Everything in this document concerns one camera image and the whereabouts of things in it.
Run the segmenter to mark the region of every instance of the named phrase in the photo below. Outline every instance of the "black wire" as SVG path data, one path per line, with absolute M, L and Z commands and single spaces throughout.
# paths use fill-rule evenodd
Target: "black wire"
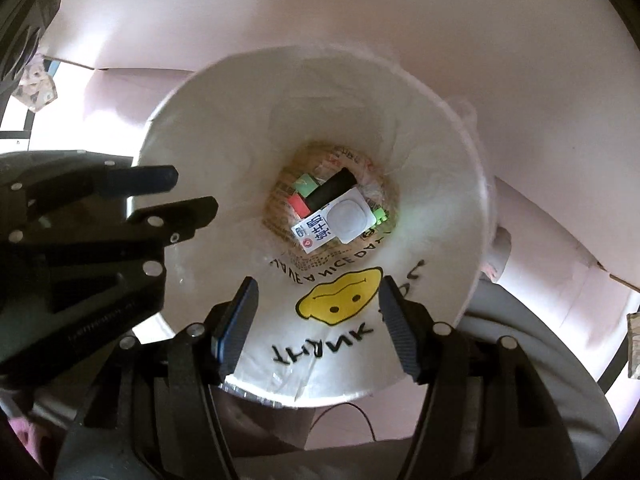
M 376 439 L 376 433 L 373 431 L 373 426 L 371 425 L 371 421 L 369 420 L 369 417 L 360 406 L 358 406 L 357 404 L 354 404 L 353 402 L 341 402 L 340 404 L 336 404 L 335 406 L 331 406 L 330 408 L 327 408 L 326 410 L 324 410 L 324 412 L 320 413 L 318 418 L 314 420 L 314 423 L 311 425 L 311 428 L 309 428 L 309 433 L 311 433 L 311 430 L 316 426 L 316 424 L 318 423 L 318 420 L 323 418 L 327 413 L 329 413 L 331 410 L 334 410 L 338 406 L 353 406 L 356 410 L 358 410 L 362 414 L 364 419 L 367 421 L 367 424 L 369 425 L 369 431 L 371 432 L 371 438 L 373 439 L 373 442 L 378 441 Z

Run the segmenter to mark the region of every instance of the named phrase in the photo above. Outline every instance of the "red block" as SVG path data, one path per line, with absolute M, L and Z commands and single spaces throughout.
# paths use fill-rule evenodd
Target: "red block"
M 295 211 L 300 218 L 306 218 L 311 214 L 311 210 L 306 206 L 305 201 L 302 200 L 302 197 L 298 193 L 294 193 L 287 198 L 287 202 L 289 202 L 293 211 Z

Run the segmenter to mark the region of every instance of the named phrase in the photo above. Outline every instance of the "white plastic bag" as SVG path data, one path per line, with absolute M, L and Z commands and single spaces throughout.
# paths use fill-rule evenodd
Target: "white plastic bag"
M 314 142 L 370 159 L 397 189 L 397 215 L 392 229 L 383 223 L 305 269 L 264 214 L 282 168 Z M 224 59 L 159 108 L 138 163 L 173 164 L 180 178 L 136 207 L 203 195 L 220 204 L 208 228 L 166 251 L 164 318 L 181 330 L 256 278 L 260 306 L 227 380 L 287 406 L 354 399 L 401 378 L 380 279 L 390 274 L 454 324 L 495 229 L 491 179 L 465 123 L 401 68 L 361 52 L 291 46 Z

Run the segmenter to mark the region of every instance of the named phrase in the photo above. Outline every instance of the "pink cloth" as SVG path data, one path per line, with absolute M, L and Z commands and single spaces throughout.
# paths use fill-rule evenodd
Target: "pink cloth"
M 12 418 L 9 424 L 17 435 L 22 445 L 26 448 L 33 459 L 42 466 L 42 455 L 40 453 L 40 444 L 42 438 L 47 436 L 46 430 L 29 422 L 26 418 Z

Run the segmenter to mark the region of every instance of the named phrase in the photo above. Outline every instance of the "yellow smiley face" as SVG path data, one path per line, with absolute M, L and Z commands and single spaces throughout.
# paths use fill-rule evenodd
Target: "yellow smiley face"
M 313 317 L 327 325 L 337 325 L 355 316 L 373 299 L 382 280 L 382 269 L 347 272 L 330 283 L 321 283 L 311 289 L 296 304 L 300 317 Z

